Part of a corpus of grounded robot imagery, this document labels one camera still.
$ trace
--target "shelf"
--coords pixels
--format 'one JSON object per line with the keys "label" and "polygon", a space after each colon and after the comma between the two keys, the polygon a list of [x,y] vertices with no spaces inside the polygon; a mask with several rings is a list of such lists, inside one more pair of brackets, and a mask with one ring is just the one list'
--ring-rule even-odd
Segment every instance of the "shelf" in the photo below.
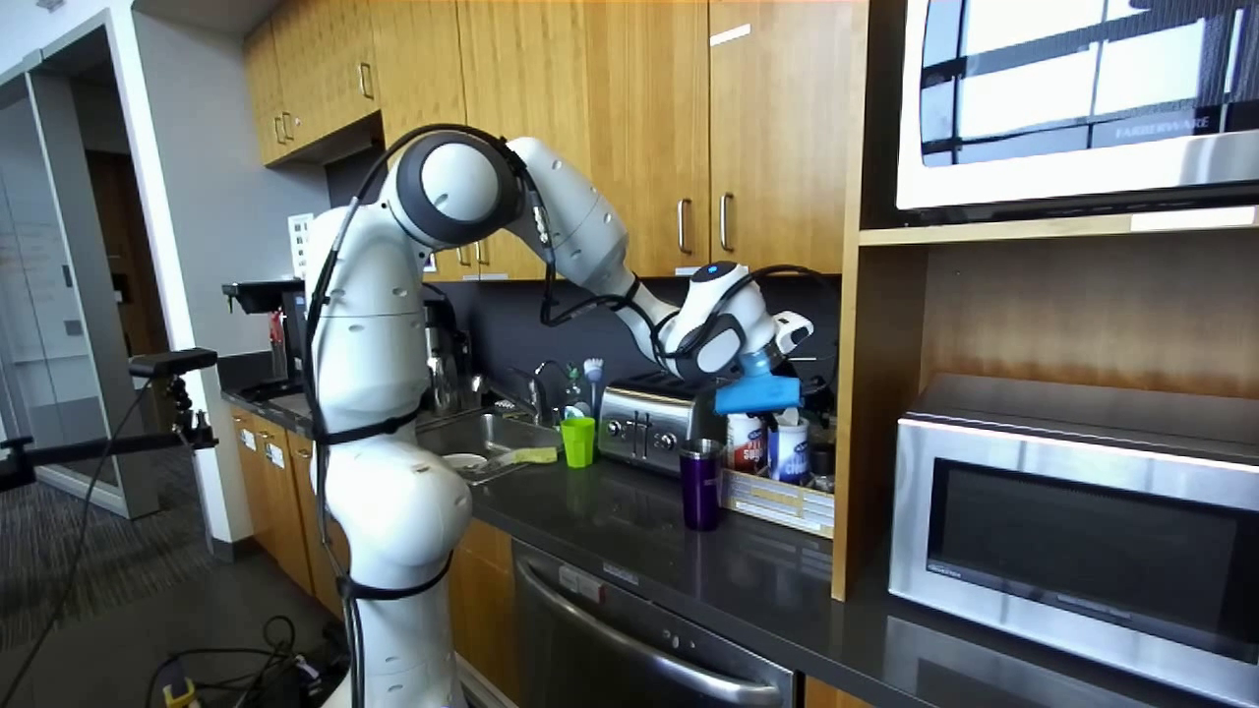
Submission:
{"label": "shelf", "polygon": [[1115,240],[1115,235],[1252,235],[1259,244],[1259,208],[1177,208],[1177,214],[1116,214],[1116,215],[1055,215],[1055,221],[980,221],[926,230],[863,230],[863,247],[922,247],[922,244],[1012,244],[1012,240]]}

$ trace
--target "microwave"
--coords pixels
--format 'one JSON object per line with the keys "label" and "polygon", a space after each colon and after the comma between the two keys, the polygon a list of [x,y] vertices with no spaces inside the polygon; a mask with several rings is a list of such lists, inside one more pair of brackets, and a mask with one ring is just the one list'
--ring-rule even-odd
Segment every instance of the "microwave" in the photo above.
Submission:
{"label": "microwave", "polygon": [[1259,705],[1259,403],[932,382],[896,421],[890,594]]}
{"label": "microwave", "polygon": [[1259,0],[908,0],[900,73],[908,215],[1256,200]]}

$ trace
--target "dark countertop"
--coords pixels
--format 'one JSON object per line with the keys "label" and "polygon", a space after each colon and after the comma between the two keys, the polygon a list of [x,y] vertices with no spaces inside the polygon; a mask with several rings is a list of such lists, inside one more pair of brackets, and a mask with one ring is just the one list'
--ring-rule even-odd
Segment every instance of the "dark countertop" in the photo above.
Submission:
{"label": "dark countertop", "polygon": [[[301,398],[246,403],[306,428]],[[588,471],[513,467],[473,492],[475,518],[562,563],[629,587],[659,606],[819,678],[871,705],[1199,705],[1021,636],[967,626],[887,594],[871,566],[849,602],[832,598],[832,542],[724,517],[717,533],[682,524],[673,478],[598,462]]]}

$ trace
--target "black stand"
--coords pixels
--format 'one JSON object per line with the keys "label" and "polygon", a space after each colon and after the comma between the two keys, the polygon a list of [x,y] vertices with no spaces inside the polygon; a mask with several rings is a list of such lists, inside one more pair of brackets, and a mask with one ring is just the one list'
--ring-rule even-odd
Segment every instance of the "black stand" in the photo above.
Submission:
{"label": "black stand", "polygon": [[168,351],[168,353],[137,353],[130,360],[133,379],[151,379],[151,386],[164,382],[164,398],[172,403],[172,432],[154,436],[103,436],[84,446],[61,446],[61,449],[29,449],[32,436],[0,442],[0,449],[12,449],[10,462],[0,462],[0,492],[23,488],[35,479],[35,465],[62,465],[62,462],[92,462],[92,457],[124,457],[142,449],[214,449],[221,446],[205,421],[205,412],[195,417],[189,389],[183,373],[218,366],[221,360],[214,351]]}

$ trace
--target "dishwasher handle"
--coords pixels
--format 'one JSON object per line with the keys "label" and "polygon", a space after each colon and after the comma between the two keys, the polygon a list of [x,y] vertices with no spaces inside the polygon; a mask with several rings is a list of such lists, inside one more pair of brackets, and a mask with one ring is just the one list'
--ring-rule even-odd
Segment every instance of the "dishwasher handle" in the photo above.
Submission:
{"label": "dishwasher handle", "polygon": [[580,602],[572,602],[562,589],[554,589],[549,579],[541,579],[541,571],[532,563],[517,563],[517,576],[554,611],[562,611],[572,621],[580,621],[588,632],[602,636],[605,644],[644,660],[659,670],[659,678],[686,684],[709,699],[724,699],[724,705],[776,705],[779,699],[779,684],[745,684],[734,678],[717,678],[709,670],[698,670],[667,651],[655,651],[605,621],[598,621],[595,613],[588,613]]}

